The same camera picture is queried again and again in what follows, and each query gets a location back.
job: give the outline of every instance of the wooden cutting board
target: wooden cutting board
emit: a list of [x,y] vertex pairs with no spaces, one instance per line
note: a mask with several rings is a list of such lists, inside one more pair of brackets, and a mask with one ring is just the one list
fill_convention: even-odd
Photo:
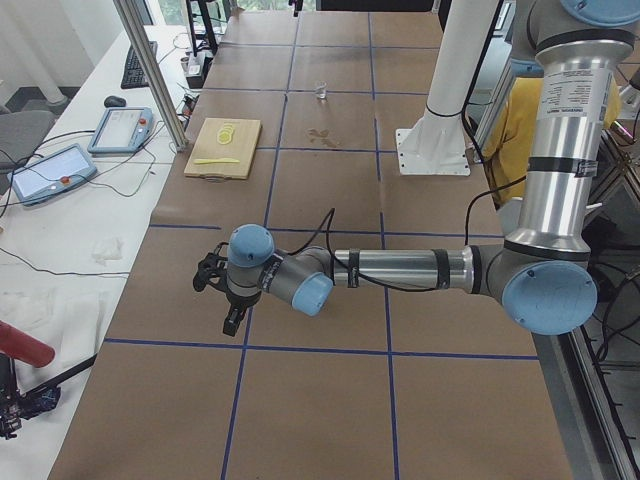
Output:
[[[223,125],[233,126],[233,137],[230,143],[218,142],[218,132]],[[251,170],[253,154],[260,135],[260,120],[237,118],[207,118],[200,129],[191,156],[184,169],[187,177],[221,177],[246,179]],[[197,165],[198,159],[231,158],[238,163],[206,163]]]

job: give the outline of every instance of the person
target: person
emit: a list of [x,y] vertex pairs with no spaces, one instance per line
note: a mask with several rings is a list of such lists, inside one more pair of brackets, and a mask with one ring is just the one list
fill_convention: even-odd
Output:
[[[516,79],[507,103],[482,149],[487,159],[485,173],[493,190],[526,175],[527,164],[533,146],[538,103],[542,92],[541,78]],[[621,102],[618,87],[611,80],[604,127],[609,128],[620,113]],[[513,197],[524,195],[525,182],[493,194],[498,207]]]

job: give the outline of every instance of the red cylinder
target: red cylinder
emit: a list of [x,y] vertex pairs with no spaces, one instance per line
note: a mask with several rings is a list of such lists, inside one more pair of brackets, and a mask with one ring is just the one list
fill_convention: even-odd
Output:
[[49,345],[0,320],[0,353],[34,367],[51,363],[56,352]]

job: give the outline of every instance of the blue joint cap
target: blue joint cap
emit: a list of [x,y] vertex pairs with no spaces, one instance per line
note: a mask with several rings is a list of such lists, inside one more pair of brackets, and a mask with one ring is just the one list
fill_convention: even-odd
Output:
[[229,239],[229,261],[238,267],[262,265],[275,250],[273,237],[264,227],[248,224],[236,228]]
[[640,19],[638,0],[560,0],[576,20],[595,27],[629,25]]
[[535,60],[511,59],[511,71],[520,78],[542,78],[544,70]]
[[291,306],[313,317],[320,312],[331,293],[333,282],[323,273],[317,272],[307,277],[293,295]]
[[586,322],[598,292],[591,275],[570,262],[541,262],[507,283],[502,305],[521,327],[541,335],[561,335]]

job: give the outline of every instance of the computer mouse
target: computer mouse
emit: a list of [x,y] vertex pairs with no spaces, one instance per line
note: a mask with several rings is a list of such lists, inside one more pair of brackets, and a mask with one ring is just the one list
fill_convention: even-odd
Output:
[[104,99],[104,106],[109,107],[126,107],[127,101],[122,97],[116,97],[115,95],[109,95]]

